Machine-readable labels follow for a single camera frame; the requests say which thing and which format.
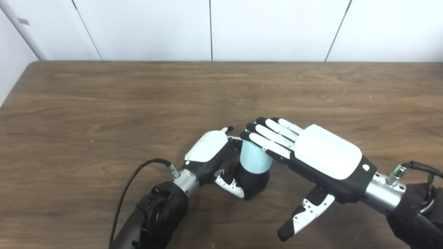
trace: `robotic hand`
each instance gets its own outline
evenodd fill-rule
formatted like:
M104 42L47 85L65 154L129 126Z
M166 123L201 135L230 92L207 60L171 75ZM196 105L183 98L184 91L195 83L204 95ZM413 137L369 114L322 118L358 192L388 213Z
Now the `robotic hand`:
M188 212L188 198L199 187L212 183L215 179L219 179L219 183L222 184L221 173L218 169L235 150L236 141L239 141L226 135L231 130L233 127L226 127L221 131L210 131L204 134L186 154L180 172L177 172L170 162L163 159L154 159L142 164L131 176L125 190L138 171L152 162L165 164L174 178L170 182L156 185L137 203L135 210L115 240L113 240L113 232L111 233L109 248L165 248L180 221ZM117 223L119 209L117 209L114 225Z
M316 184L278 230L280 240L298 233L334 200L362 201L385 215L395 236L412 248L442 248L442 188L432 185L434 175L443 178L439 170L410 162L383 175L358 147L314 124L302 129L284 119L260 117L246 128L240 136L245 142ZM409 168L429 173L427 183L401 184Z

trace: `robotic finger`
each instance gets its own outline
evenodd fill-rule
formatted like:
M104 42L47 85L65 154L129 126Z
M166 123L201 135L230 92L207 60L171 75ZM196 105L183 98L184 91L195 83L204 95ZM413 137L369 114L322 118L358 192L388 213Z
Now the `robotic finger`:
M318 218L331 204L335 197L328 194L320 187L316 186L303 199L301 206L298 206L292 213L292 218L287 220L277 231L281 241L286 241L297 234L313 220Z

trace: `white robotic hand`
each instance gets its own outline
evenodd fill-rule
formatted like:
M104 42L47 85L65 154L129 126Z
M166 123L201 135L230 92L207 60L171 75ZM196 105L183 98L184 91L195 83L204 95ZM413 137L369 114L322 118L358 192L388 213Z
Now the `white robotic hand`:
M314 124L302 129L284 119L260 117L246 129L242 139L317 184L279 229L283 241L316 219L335 199L340 203L359 201L377 171L355 145Z

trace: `black fingertip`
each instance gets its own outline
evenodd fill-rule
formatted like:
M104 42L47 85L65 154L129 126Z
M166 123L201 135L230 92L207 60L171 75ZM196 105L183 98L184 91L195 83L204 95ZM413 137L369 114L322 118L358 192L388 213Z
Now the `black fingertip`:
M272 117L271 120L278 123L278 120L280 120L280 118L279 117Z
M243 194L245 195L245 196L243 197L243 199L244 199L245 201L250 200L251 197L252 197L252 195L251 195L248 191L243 190Z
M240 133L240 138L245 140L245 141L251 141L251 139L249 138L250 134L251 134L251 132L241 132Z
M266 120L267 119L268 118L266 118L266 117L259 117L259 118L257 118L257 124L261 124L261 125L266 126Z
M294 234L294 222L291 219L287 220L277 231L278 238L283 242L294 236Z
M249 124L246 125L246 129L247 129L248 131L251 131L251 132L256 132L256 131L257 131L257 130L255 129L256 126L257 126L257 124L249 123Z
M234 127L233 127L233 126L228 126L227 128L228 128L228 131L226 131L225 133L228 133L228 132L231 132L231 131L234 130Z

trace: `white wall panel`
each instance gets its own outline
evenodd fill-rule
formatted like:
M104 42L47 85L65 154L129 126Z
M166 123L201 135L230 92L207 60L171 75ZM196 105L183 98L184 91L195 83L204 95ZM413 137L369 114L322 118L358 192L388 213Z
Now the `white wall panel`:
M0 105L37 57L0 9Z
M75 3L103 60L211 60L209 0Z
M353 0L328 61L443 62L443 1Z
M212 0L214 61L324 61L349 0Z
M71 0L0 0L41 59L100 60ZM18 18L29 23L19 23Z

